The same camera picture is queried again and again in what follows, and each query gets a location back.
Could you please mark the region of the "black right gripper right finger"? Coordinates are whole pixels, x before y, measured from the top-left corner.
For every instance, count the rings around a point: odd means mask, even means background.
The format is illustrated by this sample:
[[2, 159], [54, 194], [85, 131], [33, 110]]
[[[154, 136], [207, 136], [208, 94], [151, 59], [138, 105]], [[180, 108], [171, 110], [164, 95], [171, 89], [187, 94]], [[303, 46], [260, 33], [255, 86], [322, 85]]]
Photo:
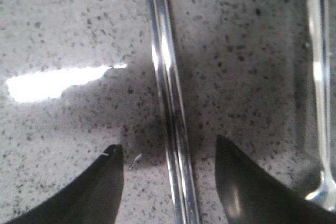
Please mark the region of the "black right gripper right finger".
[[228, 223], [335, 223], [335, 214], [301, 198], [222, 135], [215, 181]]

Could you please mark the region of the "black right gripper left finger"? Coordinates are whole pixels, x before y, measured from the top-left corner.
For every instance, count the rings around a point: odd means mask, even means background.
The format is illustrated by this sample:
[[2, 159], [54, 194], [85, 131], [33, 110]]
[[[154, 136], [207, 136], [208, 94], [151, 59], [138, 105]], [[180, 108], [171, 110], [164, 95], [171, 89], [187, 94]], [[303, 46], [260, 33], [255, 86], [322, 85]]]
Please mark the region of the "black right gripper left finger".
[[110, 145], [69, 185], [10, 223], [115, 223], [123, 183], [122, 146]]

